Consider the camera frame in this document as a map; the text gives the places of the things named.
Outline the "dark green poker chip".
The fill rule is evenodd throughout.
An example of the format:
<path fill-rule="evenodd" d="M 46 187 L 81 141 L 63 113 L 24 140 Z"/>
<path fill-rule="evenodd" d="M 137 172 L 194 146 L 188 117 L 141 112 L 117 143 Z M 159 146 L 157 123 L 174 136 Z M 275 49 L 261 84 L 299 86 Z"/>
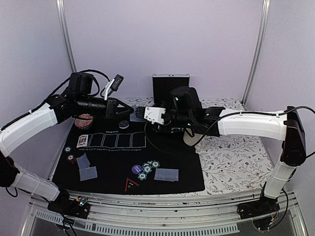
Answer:
<path fill-rule="evenodd" d="M 65 148 L 64 148 L 64 151 L 67 152 L 67 153 L 71 152 L 71 150 L 72 150 L 71 147 L 65 147 Z"/>

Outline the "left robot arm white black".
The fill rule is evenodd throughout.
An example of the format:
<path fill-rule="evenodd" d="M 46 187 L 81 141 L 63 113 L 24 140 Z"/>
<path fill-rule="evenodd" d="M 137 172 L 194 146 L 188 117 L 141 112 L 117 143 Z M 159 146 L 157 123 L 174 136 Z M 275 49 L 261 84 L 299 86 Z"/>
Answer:
<path fill-rule="evenodd" d="M 39 195 L 50 202 L 62 213 L 70 213 L 72 200 L 68 192 L 52 181 L 38 177 L 18 166 L 10 157 L 21 144 L 41 131 L 60 124 L 69 118 L 79 118 L 82 114 L 105 119 L 119 119 L 129 116 L 133 108 L 122 101 L 112 98 L 123 81 L 123 76 L 116 75 L 108 80 L 103 90 L 92 93 L 92 85 L 97 84 L 93 76 L 95 70 L 71 73 L 62 84 L 67 85 L 61 94 L 54 89 L 37 107 L 19 116 L 0 129 L 0 185 L 13 187 L 31 194 Z"/>

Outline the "red brown poker chip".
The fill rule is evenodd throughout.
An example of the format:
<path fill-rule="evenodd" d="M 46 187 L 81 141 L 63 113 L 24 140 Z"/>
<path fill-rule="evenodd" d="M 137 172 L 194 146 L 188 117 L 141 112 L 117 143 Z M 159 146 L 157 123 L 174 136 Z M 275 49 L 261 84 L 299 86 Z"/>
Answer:
<path fill-rule="evenodd" d="M 67 162 L 74 165 L 76 163 L 76 157 L 74 155 L 68 155 L 67 156 Z"/>

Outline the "blue card player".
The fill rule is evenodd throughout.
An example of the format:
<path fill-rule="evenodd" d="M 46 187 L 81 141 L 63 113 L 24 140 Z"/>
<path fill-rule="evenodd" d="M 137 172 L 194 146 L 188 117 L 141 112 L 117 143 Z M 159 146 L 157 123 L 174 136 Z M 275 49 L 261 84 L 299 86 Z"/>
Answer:
<path fill-rule="evenodd" d="M 154 180 L 173 181 L 170 169 L 156 169 Z"/>
<path fill-rule="evenodd" d="M 77 165 L 80 169 L 86 169 L 90 167 L 90 162 L 87 155 L 84 153 L 82 156 L 76 158 Z"/>

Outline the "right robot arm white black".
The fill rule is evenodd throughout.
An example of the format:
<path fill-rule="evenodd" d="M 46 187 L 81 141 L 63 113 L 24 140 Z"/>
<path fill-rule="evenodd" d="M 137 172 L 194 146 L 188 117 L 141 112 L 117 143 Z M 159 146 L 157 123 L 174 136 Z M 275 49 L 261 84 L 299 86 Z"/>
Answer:
<path fill-rule="evenodd" d="M 309 157 L 306 154 L 305 131 L 298 115 L 298 107 L 284 111 L 236 111 L 224 107 L 203 108 L 195 88 L 182 86 L 171 91 L 173 106 L 138 107 L 136 116 L 166 133 L 175 128 L 185 131 L 184 141 L 194 147 L 205 136 L 250 135 L 282 141 L 282 153 L 272 176 L 264 184 L 260 197 L 247 204 L 239 204 L 242 218 L 271 213 L 280 209 L 278 196 L 292 178 L 298 166 Z"/>

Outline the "purple small blind button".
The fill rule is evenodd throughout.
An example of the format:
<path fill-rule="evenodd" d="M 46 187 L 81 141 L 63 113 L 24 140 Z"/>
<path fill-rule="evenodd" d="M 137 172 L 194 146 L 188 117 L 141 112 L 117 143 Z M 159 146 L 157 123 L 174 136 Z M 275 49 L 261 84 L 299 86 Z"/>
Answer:
<path fill-rule="evenodd" d="M 142 172 L 142 166 L 141 165 L 134 165 L 132 168 L 131 168 L 131 171 L 138 175 L 139 173 Z"/>

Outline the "blue card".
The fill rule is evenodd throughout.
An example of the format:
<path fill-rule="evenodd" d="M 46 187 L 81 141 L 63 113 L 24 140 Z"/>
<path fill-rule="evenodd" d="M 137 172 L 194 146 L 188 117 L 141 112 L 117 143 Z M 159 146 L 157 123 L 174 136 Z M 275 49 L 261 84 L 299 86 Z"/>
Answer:
<path fill-rule="evenodd" d="M 178 169 L 162 169 L 161 170 L 162 179 L 165 181 L 178 181 L 179 180 L 179 170 Z"/>
<path fill-rule="evenodd" d="M 95 179 L 98 177 L 96 167 L 88 167 L 79 170 L 80 181 Z"/>

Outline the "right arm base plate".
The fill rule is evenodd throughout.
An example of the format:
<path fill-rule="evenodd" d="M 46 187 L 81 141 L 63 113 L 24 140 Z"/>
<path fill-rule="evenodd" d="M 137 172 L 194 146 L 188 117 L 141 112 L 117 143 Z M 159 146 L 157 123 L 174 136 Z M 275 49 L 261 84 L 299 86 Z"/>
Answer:
<path fill-rule="evenodd" d="M 242 203 L 237 206 L 237 213 L 241 219 L 257 217 L 280 210 L 277 199 L 261 197 L 256 201 Z"/>

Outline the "clear round dealer button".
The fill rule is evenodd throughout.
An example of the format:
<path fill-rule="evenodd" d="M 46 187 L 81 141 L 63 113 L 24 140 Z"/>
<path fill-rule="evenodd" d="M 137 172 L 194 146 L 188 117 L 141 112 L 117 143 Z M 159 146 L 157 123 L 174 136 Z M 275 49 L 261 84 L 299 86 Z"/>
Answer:
<path fill-rule="evenodd" d="M 129 127 L 129 121 L 127 120 L 121 120 L 118 124 L 120 129 L 126 129 Z"/>

